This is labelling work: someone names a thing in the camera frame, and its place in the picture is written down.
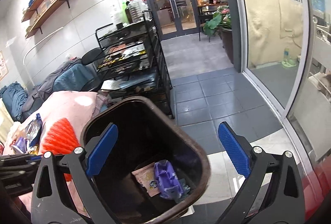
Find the pink polka dot blanket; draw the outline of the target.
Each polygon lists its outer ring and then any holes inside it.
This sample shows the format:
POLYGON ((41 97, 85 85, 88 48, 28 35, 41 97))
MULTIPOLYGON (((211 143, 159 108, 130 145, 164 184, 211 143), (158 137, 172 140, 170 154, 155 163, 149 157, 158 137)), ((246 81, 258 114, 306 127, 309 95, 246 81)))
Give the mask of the pink polka dot blanket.
POLYGON ((89 120, 98 115, 106 98, 96 92, 58 91, 23 123, 13 123, 5 142, 4 155, 14 154, 13 143, 24 136, 25 128, 39 114, 43 122, 38 155, 71 153, 82 146, 81 133, 89 120))

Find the orange red brush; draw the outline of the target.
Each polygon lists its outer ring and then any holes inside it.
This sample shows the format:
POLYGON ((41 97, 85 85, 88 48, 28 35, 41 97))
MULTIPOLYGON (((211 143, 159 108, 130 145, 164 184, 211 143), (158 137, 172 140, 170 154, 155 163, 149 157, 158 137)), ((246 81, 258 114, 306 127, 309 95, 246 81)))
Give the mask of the orange red brush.
POLYGON ((79 146, 71 123, 63 117, 50 127, 40 143, 39 153, 50 151, 55 156, 66 155, 79 146))

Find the white curved floor lamp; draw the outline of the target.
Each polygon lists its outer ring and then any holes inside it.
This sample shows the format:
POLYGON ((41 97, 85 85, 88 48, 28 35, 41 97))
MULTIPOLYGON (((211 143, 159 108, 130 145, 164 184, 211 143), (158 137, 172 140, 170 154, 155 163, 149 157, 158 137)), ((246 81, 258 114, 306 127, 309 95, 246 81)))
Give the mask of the white curved floor lamp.
POLYGON ((26 71, 26 74, 28 76, 28 79, 30 81, 30 83, 32 84, 32 86, 35 86, 35 83, 28 71, 28 68, 26 67, 26 64, 25 64, 25 61, 26 61, 26 58, 27 56, 35 49, 37 48, 42 42, 46 41, 47 39, 49 39, 50 37, 52 37, 53 35, 55 35, 56 33, 58 33, 59 31, 61 31, 62 29, 64 28, 64 26, 56 29, 55 31, 53 31, 52 33, 48 34, 45 38, 41 39, 39 42, 37 42, 29 51, 26 52, 26 54, 24 55, 23 57, 23 60, 22 60, 22 65, 24 66, 24 69, 26 71))

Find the potted green plant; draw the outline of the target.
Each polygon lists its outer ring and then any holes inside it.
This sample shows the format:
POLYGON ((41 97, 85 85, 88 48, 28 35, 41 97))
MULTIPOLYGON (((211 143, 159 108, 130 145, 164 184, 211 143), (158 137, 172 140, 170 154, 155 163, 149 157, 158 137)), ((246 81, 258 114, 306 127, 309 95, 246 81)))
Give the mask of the potted green plant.
POLYGON ((206 21, 203 31, 208 37, 220 36, 223 48, 233 64, 232 21, 229 6, 218 7, 211 19, 206 21))

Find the blue cloth pile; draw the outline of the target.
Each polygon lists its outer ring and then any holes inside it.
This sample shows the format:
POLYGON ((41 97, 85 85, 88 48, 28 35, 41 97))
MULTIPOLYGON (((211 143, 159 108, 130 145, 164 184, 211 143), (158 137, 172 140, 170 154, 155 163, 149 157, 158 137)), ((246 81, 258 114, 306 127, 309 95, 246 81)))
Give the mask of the blue cloth pile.
POLYGON ((3 86, 0 94, 13 121, 22 121, 22 107, 28 99, 27 91, 16 81, 3 86))

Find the lower wooden wall shelf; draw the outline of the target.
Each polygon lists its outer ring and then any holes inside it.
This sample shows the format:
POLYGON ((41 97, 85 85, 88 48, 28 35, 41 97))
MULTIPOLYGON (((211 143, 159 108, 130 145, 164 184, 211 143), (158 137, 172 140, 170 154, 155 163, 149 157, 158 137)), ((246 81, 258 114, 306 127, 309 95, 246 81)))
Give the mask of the lower wooden wall shelf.
POLYGON ((33 25, 30 26, 29 31, 25 35, 25 39, 34 36, 38 30, 42 32, 42 25, 44 22, 50 18, 50 16, 64 3, 67 3, 68 8, 70 8, 69 0, 55 0, 35 21, 33 25))

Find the clear plastic bottle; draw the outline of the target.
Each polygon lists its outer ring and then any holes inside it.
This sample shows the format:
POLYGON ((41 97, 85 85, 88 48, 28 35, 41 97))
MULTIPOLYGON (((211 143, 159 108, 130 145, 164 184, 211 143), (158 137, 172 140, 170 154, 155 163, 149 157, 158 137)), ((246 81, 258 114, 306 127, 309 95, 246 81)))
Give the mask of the clear plastic bottle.
POLYGON ((128 9, 132 18, 133 23, 141 21, 143 17, 143 11, 141 7, 141 0, 130 0, 128 9))

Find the dark brown trash bin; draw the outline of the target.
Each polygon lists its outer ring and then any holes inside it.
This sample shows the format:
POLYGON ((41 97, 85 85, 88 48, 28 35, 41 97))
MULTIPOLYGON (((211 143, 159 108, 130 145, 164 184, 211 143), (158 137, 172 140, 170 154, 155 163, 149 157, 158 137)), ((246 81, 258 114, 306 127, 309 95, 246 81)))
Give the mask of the dark brown trash bin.
POLYGON ((151 100, 136 96, 111 106, 84 126, 81 143, 86 145, 110 123, 118 127, 118 139, 93 179, 115 223, 171 223, 204 194, 211 175, 205 151, 151 100), (149 196, 132 174, 162 160, 191 188, 179 203, 149 196))

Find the green plastic bottle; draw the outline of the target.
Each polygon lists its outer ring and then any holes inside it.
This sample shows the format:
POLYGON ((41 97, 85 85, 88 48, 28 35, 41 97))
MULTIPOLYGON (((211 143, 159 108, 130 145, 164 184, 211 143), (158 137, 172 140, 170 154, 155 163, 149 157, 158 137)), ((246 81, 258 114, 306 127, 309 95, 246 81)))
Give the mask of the green plastic bottle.
POLYGON ((128 18, 127 18, 127 14, 126 14, 126 2, 122 2, 122 6, 121 6, 121 16, 122 16, 122 21, 123 23, 129 23, 128 18))

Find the glass double door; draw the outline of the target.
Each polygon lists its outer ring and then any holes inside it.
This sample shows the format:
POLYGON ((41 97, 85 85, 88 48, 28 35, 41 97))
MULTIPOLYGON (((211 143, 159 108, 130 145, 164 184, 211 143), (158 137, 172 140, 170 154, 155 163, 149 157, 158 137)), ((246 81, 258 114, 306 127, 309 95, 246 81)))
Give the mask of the glass double door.
POLYGON ((198 31, 196 0, 149 0, 162 40, 198 31))

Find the pink paper wrapper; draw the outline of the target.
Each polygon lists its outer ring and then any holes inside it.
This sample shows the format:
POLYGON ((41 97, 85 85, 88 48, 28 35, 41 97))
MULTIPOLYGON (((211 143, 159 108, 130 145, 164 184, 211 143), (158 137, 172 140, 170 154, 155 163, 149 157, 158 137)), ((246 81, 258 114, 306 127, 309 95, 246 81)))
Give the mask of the pink paper wrapper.
POLYGON ((137 182, 146 189, 150 197, 161 193, 158 188, 158 182, 155 179, 154 165, 155 163, 153 162, 132 172, 132 175, 135 177, 137 182))

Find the black round stool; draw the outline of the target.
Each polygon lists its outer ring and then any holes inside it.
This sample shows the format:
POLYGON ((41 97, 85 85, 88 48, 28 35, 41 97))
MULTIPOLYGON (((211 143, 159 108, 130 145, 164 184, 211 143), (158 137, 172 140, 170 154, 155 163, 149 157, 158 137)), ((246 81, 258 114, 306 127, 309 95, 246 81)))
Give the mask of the black round stool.
POLYGON ((103 61, 104 57, 104 51, 100 47, 93 48, 83 55, 81 63, 83 66, 89 67, 92 70, 93 78, 85 83, 81 91, 98 92, 100 90, 103 81, 101 74, 98 73, 98 66, 103 61))

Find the purple plastic bag trash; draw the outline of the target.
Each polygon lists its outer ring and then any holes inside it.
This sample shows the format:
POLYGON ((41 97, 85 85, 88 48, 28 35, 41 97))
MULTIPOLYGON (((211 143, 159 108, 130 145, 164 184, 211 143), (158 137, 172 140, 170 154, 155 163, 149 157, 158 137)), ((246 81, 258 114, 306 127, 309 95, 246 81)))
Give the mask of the purple plastic bag trash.
POLYGON ((188 197, 191 188, 186 184, 185 179, 178 178, 168 160, 162 160, 154 164, 154 177, 161 198, 179 203, 188 197))

